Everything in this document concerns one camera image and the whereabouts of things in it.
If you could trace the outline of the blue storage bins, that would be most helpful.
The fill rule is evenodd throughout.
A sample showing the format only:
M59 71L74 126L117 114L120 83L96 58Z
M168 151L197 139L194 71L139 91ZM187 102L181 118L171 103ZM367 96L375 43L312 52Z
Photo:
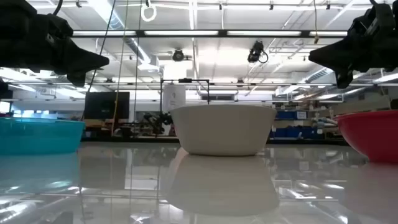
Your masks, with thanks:
M312 120L308 111L278 110L269 138L272 139L324 139L323 130Z

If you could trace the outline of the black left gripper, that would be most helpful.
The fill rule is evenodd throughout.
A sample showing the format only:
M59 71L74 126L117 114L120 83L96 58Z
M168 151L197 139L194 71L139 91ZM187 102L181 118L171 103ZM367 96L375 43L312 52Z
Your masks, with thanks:
M30 27L30 42L38 53L34 68L48 68L66 75L69 82L82 87L86 72L109 64L109 58L82 49L72 41L68 21L53 14L37 14Z

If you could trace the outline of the black computer monitor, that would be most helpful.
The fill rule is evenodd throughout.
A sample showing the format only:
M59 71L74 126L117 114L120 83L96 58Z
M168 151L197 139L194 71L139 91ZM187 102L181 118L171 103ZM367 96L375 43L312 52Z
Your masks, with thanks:
M85 97L83 117L85 119L128 119L129 92L89 92Z

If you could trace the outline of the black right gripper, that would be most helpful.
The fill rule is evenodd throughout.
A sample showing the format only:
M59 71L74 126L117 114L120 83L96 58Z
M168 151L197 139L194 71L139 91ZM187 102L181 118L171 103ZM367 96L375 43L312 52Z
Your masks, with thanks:
M385 3L372 7L352 22L342 40L310 52L309 61L335 71L336 85L346 88L353 81L355 70L370 68L376 56L376 45L392 33L392 9Z

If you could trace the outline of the red plastic bowl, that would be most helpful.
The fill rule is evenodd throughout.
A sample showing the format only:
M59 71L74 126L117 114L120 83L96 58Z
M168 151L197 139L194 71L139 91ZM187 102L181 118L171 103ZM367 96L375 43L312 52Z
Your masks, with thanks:
M371 162L398 164L398 110L336 117L345 141Z

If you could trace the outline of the teal plastic bowl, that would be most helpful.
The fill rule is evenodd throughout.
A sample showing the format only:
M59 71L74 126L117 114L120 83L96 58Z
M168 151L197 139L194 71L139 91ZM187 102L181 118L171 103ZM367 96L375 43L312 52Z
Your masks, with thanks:
M0 117L0 155L73 153L84 128L81 121Z

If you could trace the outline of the white background banner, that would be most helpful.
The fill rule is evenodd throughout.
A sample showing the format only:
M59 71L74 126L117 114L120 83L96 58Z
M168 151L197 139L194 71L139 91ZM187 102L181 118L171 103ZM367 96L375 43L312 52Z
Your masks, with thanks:
M169 112L186 105L186 89L183 85L166 85L163 88L162 110Z

